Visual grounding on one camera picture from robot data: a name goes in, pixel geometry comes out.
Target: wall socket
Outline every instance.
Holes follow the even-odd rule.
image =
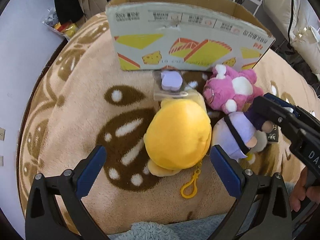
[[[4,141],[4,134],[5,134],[5,129],[0,128],[0,140]]]

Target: pink plush toy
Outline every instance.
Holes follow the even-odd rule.
[[[216,65],[213,75],[207,80],[203,96],[213,110],[225,114],[242,111],[245,103],[252,103],[257,96],[263,96],[263,90],[254,84],[257,75],[252,69],[237,72],[226,65]]]

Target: yellow clip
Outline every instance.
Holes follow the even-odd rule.
[[[196,181],[197,181],[197,179],[199,177],[199,174],[201,173],[201,165],[202,165],[201,162],[199,162],[197,164],[197,169],[193,173],[191,181],[189,181],[188,183],[186,183],[185,185],[183,185],[181,187],[180,193],[181,193],[181,196],[183,196],[184,198],[193,198],[197,194],[198,188],[197,188],[197,185],[196,185]],[[192,183],[193,183],[193,191],[192,191],[192,193],[190,195],[185,195],[185,193],[184,193],[185,189],[187,187],[189,187]]]

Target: human hand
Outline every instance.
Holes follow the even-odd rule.
[[[307,190],[304,187],[307,182],[307,176],[308,169],[305,167],[301,171],[300,178],[289,196],[291,211],[294,210],[295,212],[298,212],[300,209],[300,201],[304,200],[306,197],[317,204],[320,203],[320,186],[309,187]]]

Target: black strap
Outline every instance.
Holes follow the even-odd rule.
[[[288,28],[288,41],[290,44],[290,31],[291,31],[291,27],[292,27],[292,22],[293,22],[293,4],[294,0],[291,0],[291,17],[290,17],[290,23],[289,23],[289,28]]]
[[[236,140],[236,142],[237,142],[240,150],[242,151],[242,153],[243,153],[243,154],[247,154],[247,153],[250,151],[250,148],[248,148],[248,147],[244,144],[244,142],[243,142],[240,134],[238,133],[238,131],[236,130],[236,128],[233,126],[233,124],[232,124],[232,122],[231,122],[231,120],[230,120],[230,117],[229,117],[228,115],[226,115],[226,116],[223,118],[223,120],[226,122],[226,124],[227,124],[227,126],[228,126],[228,128],[229,128],[229,130],[230,130],[230,132],[231,132],[231,134],[232,134],[232,136],[233,136],[233,138]]]

